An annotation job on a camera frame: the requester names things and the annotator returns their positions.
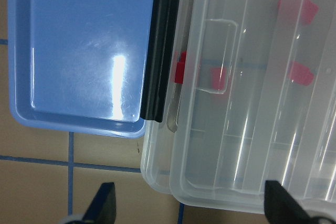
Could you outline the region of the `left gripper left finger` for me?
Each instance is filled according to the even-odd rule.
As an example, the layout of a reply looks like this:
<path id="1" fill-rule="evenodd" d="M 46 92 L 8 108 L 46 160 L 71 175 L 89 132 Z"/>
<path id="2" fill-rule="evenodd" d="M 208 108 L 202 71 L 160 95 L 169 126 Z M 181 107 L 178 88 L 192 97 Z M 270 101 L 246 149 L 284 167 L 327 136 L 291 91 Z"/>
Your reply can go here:
<path id="1" fill-rule="evenodd" d="M 115 184 L 102 183 L 90 206 L 83 216 L 84 223 L 115 223 L 116 191 Z"/>

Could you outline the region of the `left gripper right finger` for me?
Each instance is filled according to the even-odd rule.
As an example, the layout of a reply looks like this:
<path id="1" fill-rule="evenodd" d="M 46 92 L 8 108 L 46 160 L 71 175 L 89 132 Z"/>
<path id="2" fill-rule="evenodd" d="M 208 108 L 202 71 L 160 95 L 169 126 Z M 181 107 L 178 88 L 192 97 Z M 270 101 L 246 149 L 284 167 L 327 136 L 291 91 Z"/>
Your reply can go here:
<path id="1" fill-rule="evenodd" d="M 265 181 L 264 212 L 269 223 L 317 223 L 276 180 Z"/>

